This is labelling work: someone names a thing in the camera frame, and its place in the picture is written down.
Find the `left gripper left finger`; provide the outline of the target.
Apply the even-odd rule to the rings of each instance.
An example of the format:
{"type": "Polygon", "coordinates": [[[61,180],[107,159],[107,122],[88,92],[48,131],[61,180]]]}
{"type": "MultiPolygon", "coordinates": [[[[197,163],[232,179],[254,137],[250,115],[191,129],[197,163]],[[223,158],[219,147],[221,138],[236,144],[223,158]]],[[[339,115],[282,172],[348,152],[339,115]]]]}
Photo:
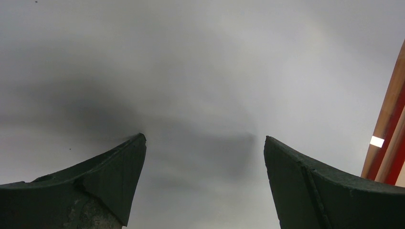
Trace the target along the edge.
{"type": "Polygon", "coordinates": [[[3,229],[120,229],[128,225],[146,157],[146,138],[69,168],[0,187],[3,229]]]}

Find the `pink wooden picture frame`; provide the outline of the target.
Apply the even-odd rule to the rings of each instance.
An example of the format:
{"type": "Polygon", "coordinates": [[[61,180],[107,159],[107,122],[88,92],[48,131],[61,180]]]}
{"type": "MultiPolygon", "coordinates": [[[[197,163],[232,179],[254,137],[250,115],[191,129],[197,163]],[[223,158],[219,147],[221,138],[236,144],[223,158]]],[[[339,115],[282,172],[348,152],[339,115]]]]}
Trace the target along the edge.
{"type": "Polygon", "coordinates": [[[404,44],[394,66],[361,177],[394,186],[405,186],[404,44]]]}

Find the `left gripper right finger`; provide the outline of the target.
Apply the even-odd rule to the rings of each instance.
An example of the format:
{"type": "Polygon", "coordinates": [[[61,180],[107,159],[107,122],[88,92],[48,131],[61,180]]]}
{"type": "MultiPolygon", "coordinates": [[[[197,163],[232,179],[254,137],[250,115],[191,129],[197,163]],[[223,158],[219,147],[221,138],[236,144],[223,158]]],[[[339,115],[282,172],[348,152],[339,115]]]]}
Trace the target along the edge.
{"type": "Polygon", "coordinates": [[[336,169],[267,136],[264,159],[283,229],[402,229],[405,190],[336,169]]]}

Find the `seascape photo print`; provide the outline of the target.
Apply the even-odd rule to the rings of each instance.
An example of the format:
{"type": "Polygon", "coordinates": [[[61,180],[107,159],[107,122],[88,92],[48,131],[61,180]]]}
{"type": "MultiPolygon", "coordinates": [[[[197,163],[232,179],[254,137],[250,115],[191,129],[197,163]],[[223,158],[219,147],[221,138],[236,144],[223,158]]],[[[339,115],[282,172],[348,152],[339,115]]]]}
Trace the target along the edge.
{"type": "Polygon", "coordinates": [[[266,136],[360,175],[402,0],[3,0],[0,181],[137,133],[130,229],[277,229],[266,136]]]}

